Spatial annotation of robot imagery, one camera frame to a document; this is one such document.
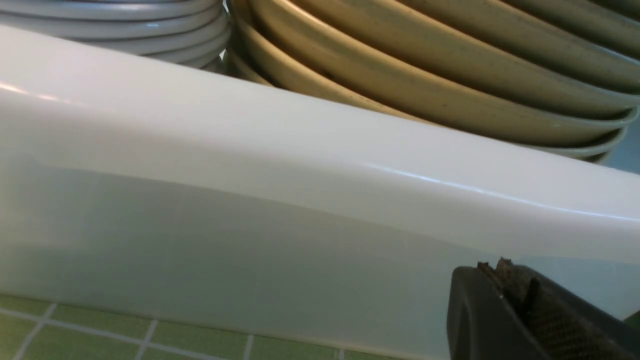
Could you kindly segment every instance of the stack of plates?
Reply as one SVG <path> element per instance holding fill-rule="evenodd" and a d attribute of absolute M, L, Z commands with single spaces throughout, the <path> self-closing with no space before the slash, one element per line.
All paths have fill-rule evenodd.
<path fill-rule="evenodd" d="M 589 1 L 231 3 L 251 81 L 595 162 L 640 114 L 640 23 Z"/>
<path fill-rule="evenodd" d="M 0 24 L 199 69 L 231 34 L 222 0 L 0 0 Z"/>

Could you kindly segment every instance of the tile grout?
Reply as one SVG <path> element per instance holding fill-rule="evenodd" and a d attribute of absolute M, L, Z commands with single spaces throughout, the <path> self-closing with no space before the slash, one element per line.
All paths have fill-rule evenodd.
<path fill-rule="evenodd" d="M 252 348 L 253 348 L 253 335 L 248 335 L 246 337 L 246 346 L 244 347 L 244 354 L 242 356 L 243 360 L 249 360 L 249 358 L 251 358 Z"/>
<path fill-rule="evenodd" d="M 58 306 L 57 304 L 49 305 L 49 307 L 47 308 L 47 311 L 45 311 L 42 317 L 38 319 L 38 322 L 36 323 L 36 326 L 33 328 L 33 330 L 31 330 L 31 332 L 27 335 L 27 337 L 24 338 L 22 345 L 20 345 L 20 348 L 13 356 L 13 360 L 22 359 L 24 354 L 27 352 L 27 348 L 29 348 L 29 345 L 31 344 L 31 342 L 36 337 L 36 335 L 40 332 L 42 327 L 44 327 L 45 322 L 51 316 L 51 314 L 53 314 L 53 311 L 56 309 L 57 306 Z"/>
<path fill-rule="evenodd" d="M 134 358 L 134 360 L 142 360 L 142 356 L 145 354 L 145 351 L 149 346 L 149 343 L 151 342 L 151 337 L 153 337 L 154 332 L 156 331 L 157 325 L 158 325 L 157 320 L 151 320 L 151 323 L 149 324 L 149 329 L 147 329 L 147 334 L 145 335 L 145 339 L 143 340 L 143 343 L 140 344 L 140 348 L 138 348 L 138 353 L 136 354 L 136 357 Z"/>
<path fill-rule="evenodd" d="M 147 329 L 147 333 L 145 335 L 145 338 L 143 340 L 140 340 L 140 339 L 131 338 L 131 337 L 125 336 L 125 335 L 116 334 L 114 332 L 103 331 L 103 330 L 98 330 L 98 329 L 92 329 L 91 327 L 86 327 L 86 326 L 82 326 L 82 325 L 76 325 L 76 324 L 73 324 L 73 323 L 62 322 L 62 321 L 59 321 L 59 320 L 52 320 L 49 317 L 53 314 L 53 311 L 56 309 L 57 306 L 58 306 L 57 304 L 51 304 L 47 308 L 47 311 L 42 316 L 31 315 L 31 314 L 27 314 L 27 313 L 22 313 L 20 311 L 14 311 L 14 310 L 4 309 L 4 308 L 0 307 L 0 314 L 13 316 L 13 317 L 16 317 L 16 318 L 22 318 L 22 319 L 25 319 L 25 320 L 31 320 L 31 321 L 37 323 L 36 327 L 25 338 L 23 344 L 20 346 L 20 349 L 18 350 L 16 355 L 13 357 L 13 360 L 21 360 L 22 359 L 22 356 L 24 356 L 24 353 L 26 352 L 27 347 L 33 341 L 33 338 L 38 334 L 38 332 L 40 332 L 40 330 L 42 329 L 42 327 L 44 325 L 51 325 L 51 326 L 55 326 L 55 327 L 61 327 L 62 329 L 74 330 L 74 331 L 82 332 L 82 333 L 85 333 L 85 334 L 96 335 L 96 336 L 100 336 L 100 337 L 103 337 L 103 338 L 111 338 L 111 339 L 114 339 L 114 340 L 120 340 L 120 341 L 123 341 L 123 342 L 126 342 L 126 343 L 132 343 L 132 344 L 135 344 L 135 345 L 139 345 L 140 348 L 138 349 L 138 353 L 136 353 L 135 360 L 141 360 L 142 356 L 145 353 L 146 348 L 154 348 L 154 349 L 157 349 L 157 350 L 162 350 L 162 351 L 170 352 L 170 353 L 177 354 L 177 355 L 191 357 L 191 358 L 196 359 L 196 360 L 226 360 L 226 359 L 221 358 L 221 357 L 202 354 L 202 353 L 199 353 L 199 352 L 192 352 L 192 351 L 184 350 L 184 349 L 181 349 L 181 348 L 176 348 L 176 347 L 171 347 L 171 346 L 168 346 L 168 345 L 162 345 L 162 344 L 157 344 L 157 343 L 151 342 L 151 339 L 152 339 L 153 334 L 154 334 L 154 332 L 156 330 L 156 327 L 157 327 L 158 320 L 151 320 L 151 324 L 149 325 L 149 328 Z M 253 350 L 252 348 L 253 348 L 253 340 L 254 340 L 254 338 L 255 338 L 254 335 L 251 335 L 251 334 L 247 335 L 247 341 L 246 341 L 246 345 L 245 345 L 244 353 L 243 353 L 243 360 L 250 360 L 251 352 Z M 342 349 L 342 348 L 338 349 L 338 359 L 339 360 L 344 360 L 344 358 L 345 358 L 344 357 L 344 349 Z"/>
<path fill-rule="evenodd" d="M 125 343 L 131 343 L 131 344 L 136 344 L 136 345 L 144 344 L 144 340 L 140 340 L 140 339 L 136 339 L 136 338 L 130 338 L 128 336 L 116 334 L 114 332 L 92 329 L 90 327 L 86 327 L 86 326 L 82 326 L 82 325 L 76 325 L 76 324 L 73 324 L 73 323 L 62 322 L 62 321 L 59 321 L 59 320 L 51 320 L 49 318 L 45 319 L 43 316 L 35 316 L 35 315 L 31 315 L 31 314 L 21 313 L 20 311 L 3 309 L 1 307 L 0 307 L 0 314 L 13 316 L 13 317 L 16 317 L 16 318 L 22 318 L 22 319 L 25 319 L 25 320 L 31 320 L 33 322 L 38 322 L 38 325 L 40 325 L 40 323 L 42 323 L 42 326 L 51 325 L 51 326 L 55 326 L 55 327 L 61 327 L 62 329 L 74 330 L 74 331 L 82 332 L 82 333 L 85 333 L 85 334 L 101 336 L 103 338 L 120 340 L 120 341 L 123 341 Z M 215 356 L 211 356 L 211 355 L 207 355 L 207 354 L 201 354 L 199 352 L 192 352 L 192 351 L 188 351 L 188 350 L 183 350 L 181 348 L 175 348 L 175 347 L 170 347 L 170 346 L 167 346 L 167 345 L 156 344 L 156 343 L 151 343 L 151 342 L 149 342 L 147 344 L 147 347 L 156 348 L 158 350 L 162 350 L 162 351 L 166 351 L 166 352 L 171 352 L 173 354 L 192 357 L 193 359 L 197 359 L 197 360 L 226 360 L 226 359 L 223 359 L 221 357 L 215 357 Z"/>

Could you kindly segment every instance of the stack of yellow bowls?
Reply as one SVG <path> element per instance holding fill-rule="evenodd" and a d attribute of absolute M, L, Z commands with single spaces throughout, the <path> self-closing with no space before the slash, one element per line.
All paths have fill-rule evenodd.
<path fill-rule="evenodd" d="M 227 65 L 265 85 L 600 162 L 640 113 L 629 3 L 231 0 Z"/>

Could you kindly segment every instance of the green tiled floor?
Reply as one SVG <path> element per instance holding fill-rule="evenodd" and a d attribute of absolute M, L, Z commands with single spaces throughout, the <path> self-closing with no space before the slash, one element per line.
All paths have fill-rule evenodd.
<path fill-rule="evenodd" d="M 251 351 L 252 360 L 338 360 L 339 351 L 297 341 L 287 341 L 256 336 Z"/>
<path fill-rule="evenodd" d="M 30 320 L 0 314 L 0 360 L 13 359 L 35 325 Z"/>
<path fill-rule="evenodd" d="M 134 359 L 138 345 L 45 325 L 29 345 L 24 360 Z"/>
<path fill-rule="evenodd" d="M 0 309 L 20 311 L 21 313 L 42 316 L 51 305 L 48 302 L 22 299 L 6 295 L 0 295 Z"/>
<path fill-rule="evenodd" d="M 151 342 L 228 360 L 242 360 L 247 335 L 179 323 L 159 322 Z"/>
<path fill-rule="evenodd" d="M 296 341 L 249 336 L 0 295 L 0 360 L 385 360 Z M 43 320 L 44 314 L 49 319 Z M 29 343 L 28 335 L 44 326 Z M 149 343 L 147 332 L 152 331 Z"/>
<path fill-rule="evenodd" d="M 58 306 L 51 318 L 135 339 L 144 339 L 151 324 L 149 319 L 66 305 Z"/>

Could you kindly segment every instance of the green tile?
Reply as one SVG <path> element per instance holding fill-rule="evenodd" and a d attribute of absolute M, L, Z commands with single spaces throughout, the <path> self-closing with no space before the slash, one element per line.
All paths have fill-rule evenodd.
<path fill-rule="evenodd" d="M 33 339 L 23 360 L 132 360 L 138 345 L 46 325 Z"/>
<path fill-rule="evenodd" d="M 47 311 L 49 305 L 51 305 L 50 302 L 0 295 L 0 308 L 20 311 L 21 313 L 42 316 L 45 311 Z"/>
<path fill-rule="evenodd" d="M 397 360 L 394 357 L 365 354 L 363 352 L 345 351 L 344 360 Z"/>
<path fill-rule="evenodd" d="M 147 348 L 142 360 L 193 360 L 193 358 L 158 350 L 156 348 Z"/>
<path fill-rule="evenodd" d="M 159 322 L 152 342 L 228 360 L 243 358 L 247 335 L 205 327 Z"/>
<path fill-rule="evenodd" d="M 144 339 L 151 324 L 149 319 L 66 305 L 58 306 L 51 318 L 136 339 Z"/>
<path fill-rule="evenodd" d="M 320 345 L 298 343 L 256 336 L 253 339 L 251 360 L 332 360 L 338 359 L 338 350 Z"/>
<path fill-rule="evenodd" d="M 0 360 L 10 360 L 36 323 L 0 314 Z"/>

